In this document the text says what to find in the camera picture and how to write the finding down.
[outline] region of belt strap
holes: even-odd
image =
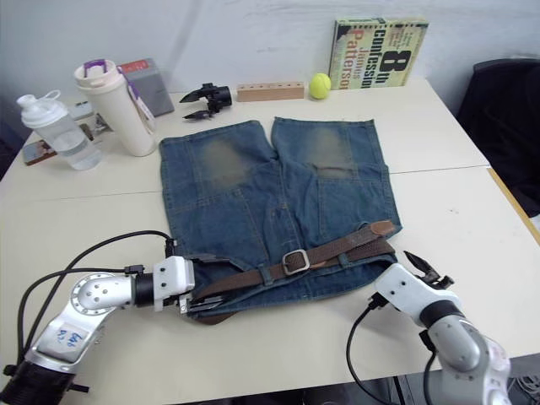
[[[291,251],[283,256],[281,263],[267,269],[273,280],[286,278],[295,273],[312,269],[335,266],[340,263],[338,256],[346,254],[350,262],[366,257],[394,253],[394,249],[383,236],[395,229],[391,221],[368,224],[352,234],[333,240],[325,245],[304,251]],[[222,278],[195,294],[193,299],[203,300],[211,295],[218,295],[235,289],[243,289],[264,283],[259,270],[249,270]]]

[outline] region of belt buckle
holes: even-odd
[[[287,267],[287,257],[289,257],[290,255],[294,255],[295,253],[300,253],[302,255],[305,265],[295,270],[289,270],[289,268]],[[281,259],[281,264],[283,265],[283,272],[287,274],[288,276],[291,276],[299,272],[303,272],[307,270],[308,268],[310,268],[311,266],[310,259],[308,258],[307,253],[305,252],[304,249],[298,249],[296,251],[290,251],[289,253],[285,253]]]

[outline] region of white wall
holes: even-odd
[[[476,62],[540,54],[539,0],[0,0],[4,119],[14,99],[76,94],[73,70],[97,57],[153,57],[169,91],[200,84],[308,80],[326,72],[336,17],[423,15],[413,75],[457,111]]]

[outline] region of table surface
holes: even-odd
[[[375,118],[404,227],[391,238],[400,261],[407,264],[401,251],[409,250],[451,275],[467,317],[510,356],[540,352],[534,321],[540,249],[486,171],[485,158],[426,81],[332,92],[323,102],[236,103],[212,121],[182,122],[199,107],[160,117],[158,138],[247,119],[268,130],[273,116]],[[113,135],[107,137],[109,153],[93,170],[70,171],[56,158],[26,168],[19,156],[0,183],[2,365],[14,361],[16,307],[31,282],[110,236],[168,230],[159,153],[128,157]],[[162,252],[160,238],[144,236],[107,246],[81,265],[151,266]],[[47,319],[65,305],[74,279],[61,287]],[[180,318],[173,308],[117,311],[76,379],[91,386],[90,394],[68,392],[62,403],[178,403],[351,381],[345,343],[372,293],[368,286],[329,300],[249,310],[214,327]],[[29,318],[45,295],[46,289],[36,291]],[[421,371],[428,352],[418,332],[390,307],[370,314],[354,339],[359,377]]]

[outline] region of gray box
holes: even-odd
[[[149,57],[140,61],[123,63],[120,67],[154,116],[175,110],[154,59]]]

